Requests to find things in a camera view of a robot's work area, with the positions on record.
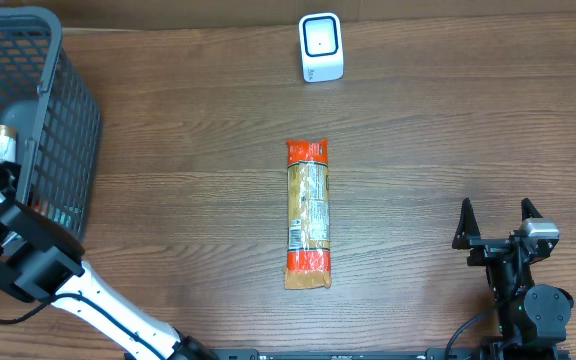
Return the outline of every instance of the plastic wrapper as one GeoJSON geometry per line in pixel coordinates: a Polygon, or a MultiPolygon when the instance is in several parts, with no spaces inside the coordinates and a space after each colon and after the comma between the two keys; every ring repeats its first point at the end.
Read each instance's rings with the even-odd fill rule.
{"type": "Polygon", "coordinates": [[[286,289],[332,285],[328,212],[328,140],[288,144],[286,289]]]}

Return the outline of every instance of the wall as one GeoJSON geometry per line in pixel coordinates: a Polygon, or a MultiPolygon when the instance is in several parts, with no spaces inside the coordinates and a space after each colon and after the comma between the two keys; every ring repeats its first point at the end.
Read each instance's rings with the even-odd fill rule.
{"type": "Polygon", "coordinates": [[[576,12],[576,0],[0,0],[37,5],[66,27],[181,29],[294,24],[332,10],[342,20],[576,12]]]}

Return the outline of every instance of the wooden table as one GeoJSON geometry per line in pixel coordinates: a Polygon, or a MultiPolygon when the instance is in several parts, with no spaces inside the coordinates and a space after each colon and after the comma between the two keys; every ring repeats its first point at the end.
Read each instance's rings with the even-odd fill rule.
{"type": "MultiPolygon", "coordinates": [[[[104,132],[87,259],[212,347],[443,346],[491,304],[452,250],[461,200],[486,237],[530,197],[561,241],[533,267],[576,299],[576,13],[346,24],[346,72],[306,85],[295,26],[68,37],[104,132]],[[333,286],[286,291],[286,139],[330,139],[333,286]]],[[[0,316],[27,307],[0,294],[0,316]]],[[[495,333],[494,317],[459,345],[495,333]]],[[[564,344],[576,356],[576,307],[564,344]]],[[[0,359],[119,359],[47,309],[0,359]]]]}

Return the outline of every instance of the gold cap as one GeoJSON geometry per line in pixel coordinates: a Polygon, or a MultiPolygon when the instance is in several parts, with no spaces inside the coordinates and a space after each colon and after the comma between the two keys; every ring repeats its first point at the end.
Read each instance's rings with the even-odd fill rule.
{"type": "Polygon", "coordinates": [[[0,135],[7,136],[11,139],[16,139],[17,129],[6,125],[0,125],[0,135]]]}

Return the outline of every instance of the plastic basket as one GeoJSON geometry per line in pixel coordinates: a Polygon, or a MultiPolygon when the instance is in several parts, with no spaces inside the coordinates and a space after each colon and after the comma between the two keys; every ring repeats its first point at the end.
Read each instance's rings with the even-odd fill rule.
{"type": "Polygon", "coordinates": [[[81,242],[102,123],[61,42],[52,12],[0,8],[0,124],[17,129],[16,200],[81,242]]]}

